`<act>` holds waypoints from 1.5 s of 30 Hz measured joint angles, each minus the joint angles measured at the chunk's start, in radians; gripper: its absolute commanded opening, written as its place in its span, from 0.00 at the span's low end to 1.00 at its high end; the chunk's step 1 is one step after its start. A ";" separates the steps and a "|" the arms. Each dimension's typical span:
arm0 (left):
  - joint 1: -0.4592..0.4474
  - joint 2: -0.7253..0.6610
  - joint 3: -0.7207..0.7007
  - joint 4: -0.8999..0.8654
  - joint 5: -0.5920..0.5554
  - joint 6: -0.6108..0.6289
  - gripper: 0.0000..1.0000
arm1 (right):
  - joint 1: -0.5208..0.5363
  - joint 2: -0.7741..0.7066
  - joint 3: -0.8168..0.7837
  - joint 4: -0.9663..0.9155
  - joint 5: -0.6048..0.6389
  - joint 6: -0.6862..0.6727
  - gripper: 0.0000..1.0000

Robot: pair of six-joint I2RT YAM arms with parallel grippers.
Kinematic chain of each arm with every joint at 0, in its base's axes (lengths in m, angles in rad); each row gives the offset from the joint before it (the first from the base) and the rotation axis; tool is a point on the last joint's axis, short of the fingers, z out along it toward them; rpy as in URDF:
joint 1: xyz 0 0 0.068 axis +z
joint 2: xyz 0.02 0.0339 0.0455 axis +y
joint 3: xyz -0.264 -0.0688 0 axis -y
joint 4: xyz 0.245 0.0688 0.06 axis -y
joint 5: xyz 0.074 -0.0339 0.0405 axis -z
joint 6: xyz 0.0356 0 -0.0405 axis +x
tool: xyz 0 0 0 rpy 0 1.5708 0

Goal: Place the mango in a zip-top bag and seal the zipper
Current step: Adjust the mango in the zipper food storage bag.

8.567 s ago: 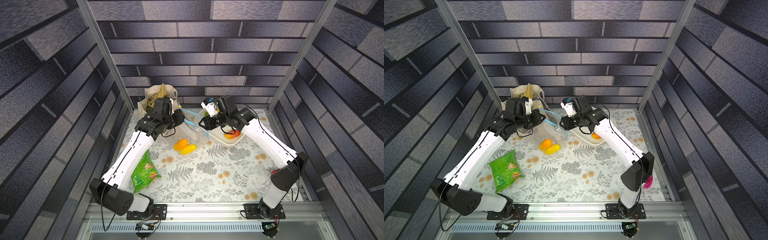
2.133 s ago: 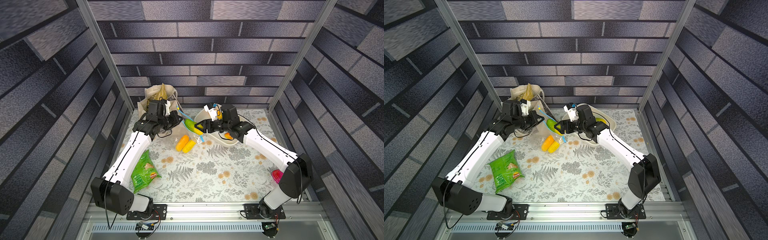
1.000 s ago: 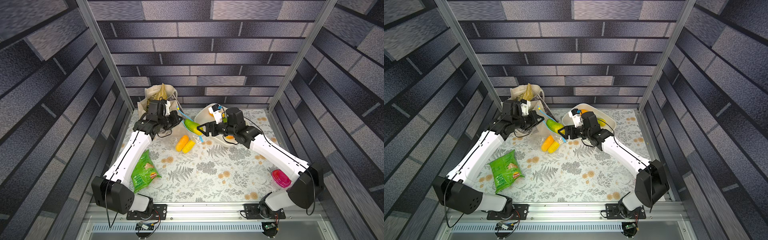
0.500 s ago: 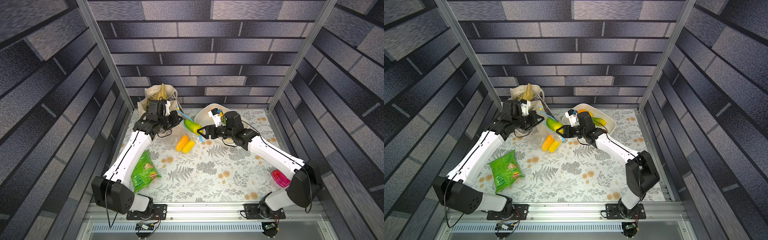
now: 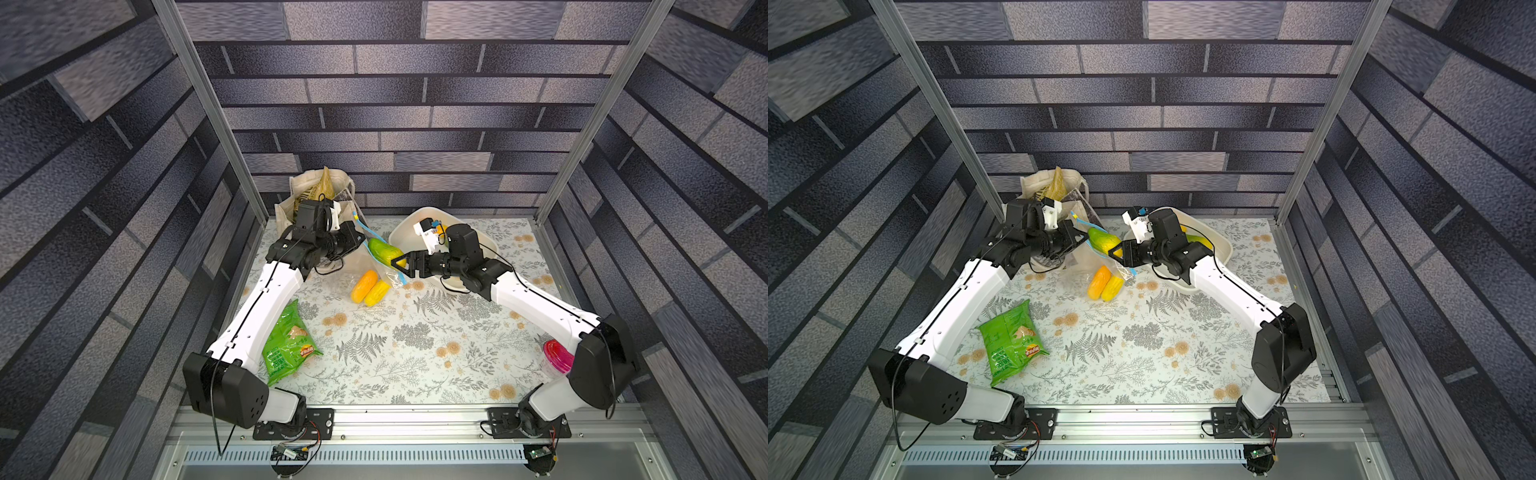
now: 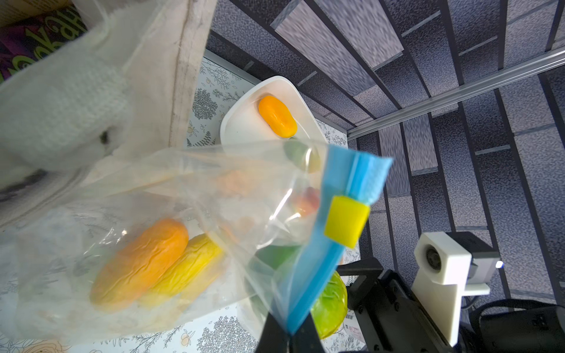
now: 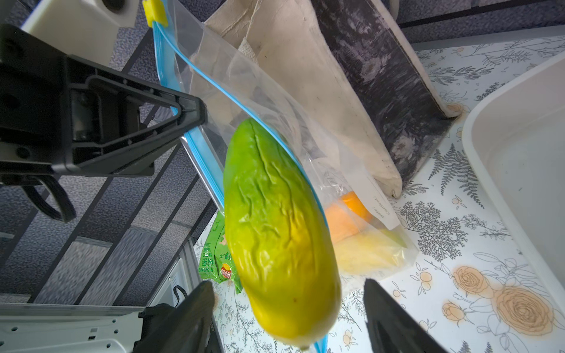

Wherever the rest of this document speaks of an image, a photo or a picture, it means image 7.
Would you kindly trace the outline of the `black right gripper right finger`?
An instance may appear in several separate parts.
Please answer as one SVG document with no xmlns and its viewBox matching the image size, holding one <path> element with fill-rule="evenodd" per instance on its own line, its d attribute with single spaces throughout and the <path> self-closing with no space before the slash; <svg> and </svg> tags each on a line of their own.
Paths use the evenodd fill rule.
<svg viewBox="0 0 565 353">
<path fill-rule="evenodd" d="M 363 303 L 373 352 L 446 352 L 373 279 L 364 283 Z"/>
</svg>

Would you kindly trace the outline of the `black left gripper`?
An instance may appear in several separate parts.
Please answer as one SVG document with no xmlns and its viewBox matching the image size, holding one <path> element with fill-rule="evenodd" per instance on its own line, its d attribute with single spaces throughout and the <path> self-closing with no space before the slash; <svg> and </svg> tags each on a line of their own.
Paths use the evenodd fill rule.
<svg viewBox="0 0 565 353">
<path fill-rule="evenodd" d="M 136 177 L 207 121 L 200 98 L 1 25 L 1 184 L 37 176 Z"/>
</svg>

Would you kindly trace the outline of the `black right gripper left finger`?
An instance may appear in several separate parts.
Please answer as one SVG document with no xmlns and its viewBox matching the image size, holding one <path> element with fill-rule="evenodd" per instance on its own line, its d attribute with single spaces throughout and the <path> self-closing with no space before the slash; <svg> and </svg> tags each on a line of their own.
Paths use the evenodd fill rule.
<svg viewBox="0 0 565 353">
<path fill-rule="evenodd" d="M 141 339 L 134 352 L 209 352 L 213 326 L 213 285 L 201 282 L 178 306 L 159 304 L 139 313 Z"/>
</svg>

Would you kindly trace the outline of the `yellow mango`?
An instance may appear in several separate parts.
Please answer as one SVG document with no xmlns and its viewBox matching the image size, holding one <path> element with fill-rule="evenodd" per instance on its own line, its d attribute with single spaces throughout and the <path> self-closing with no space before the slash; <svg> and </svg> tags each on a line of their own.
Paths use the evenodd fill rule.
<svg viewBox="0 0 565 353">
<path fill-rule="evenodd" d="M 401 235 L 387 229 L 367 229 L 333 244 L 340 272 L 386 277 L 406 267 L 413 250 Z"/>
</svg>

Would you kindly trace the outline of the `orange mango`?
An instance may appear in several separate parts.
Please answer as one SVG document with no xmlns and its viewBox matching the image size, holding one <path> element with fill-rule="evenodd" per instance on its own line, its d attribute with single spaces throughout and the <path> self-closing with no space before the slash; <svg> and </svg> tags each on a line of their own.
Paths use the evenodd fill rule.
<svg viewBox="0 0 565 353">
<path fill-rule="evenodd" d="M 343 195 L 339 202 L 328 206 L 325 216 L 334 244 L 365 230 L 373 219 L 373 215 L 353 191 Z"/>
</svg>

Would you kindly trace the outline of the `green mango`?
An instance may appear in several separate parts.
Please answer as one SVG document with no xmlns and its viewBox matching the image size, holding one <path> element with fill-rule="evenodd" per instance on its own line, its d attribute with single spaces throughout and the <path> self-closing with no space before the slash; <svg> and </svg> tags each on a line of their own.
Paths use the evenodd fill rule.
<svg viewBox="0 0 565 353">
<path fill-rule="evenodd" d="M 223 178 L 227 244 L 257 322 L 284 344 L 309 347 L 341 307 L 330 232 L 310 184 L 252 119 L 229 143 Z"/>
</svg>

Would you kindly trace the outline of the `clear zip-top bag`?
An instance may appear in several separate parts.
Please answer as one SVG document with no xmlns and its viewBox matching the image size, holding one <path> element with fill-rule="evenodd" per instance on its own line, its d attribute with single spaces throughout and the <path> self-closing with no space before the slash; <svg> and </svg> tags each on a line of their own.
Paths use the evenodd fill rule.
<svg viewBox="0 0 565 353">
<path fill-rule="evenodd" d="M 324 352 L 351 286 L 415 246 L 362 162 L 178 1 L 145 1 L 160 84 L 199 96 L 185 147 L 225 219 L 231 269 L 275 340 Z"/>
</svg>

